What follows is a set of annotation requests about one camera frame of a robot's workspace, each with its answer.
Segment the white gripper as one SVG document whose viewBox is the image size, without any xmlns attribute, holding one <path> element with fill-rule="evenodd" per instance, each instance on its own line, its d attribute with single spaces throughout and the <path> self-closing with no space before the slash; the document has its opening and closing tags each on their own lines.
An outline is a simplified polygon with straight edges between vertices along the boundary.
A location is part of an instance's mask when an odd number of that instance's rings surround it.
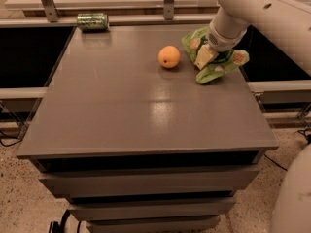
<svg viewBox="0 0 311 233">
<path fill-rule="evenodd" d="M 213 23 L 208 26 L 208 32 L 206 38 L 208 44 L 202 45 L 198 51 L 197 57 L 194 61 L 194 65 L 202 70 L 207 64 L 214 61 L 219 55 L 218 52 L 225 52 L 232 50 L 244 37 L 247 30 L 244 29 L 238 33 L 234 38 L 228 38 L 222 36 L 217 30 Z"/>
</svg>

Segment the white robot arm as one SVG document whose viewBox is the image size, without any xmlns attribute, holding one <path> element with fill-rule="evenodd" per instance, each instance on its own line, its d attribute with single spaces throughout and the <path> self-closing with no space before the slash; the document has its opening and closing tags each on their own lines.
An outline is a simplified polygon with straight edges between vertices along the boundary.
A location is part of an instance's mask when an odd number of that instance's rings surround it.
<svg viewBox="0 0 311 233">
<path fill-rule="evenodd" d="M 239 43 L 250 25 L 305 72 L 311 72 L 311 8 L 294 0 L 218 0 L 209 24 L 217 52 Z M 311 145 L 292 162 L 275 203 L 270 233 L 311 233 Z"/>
</svg>

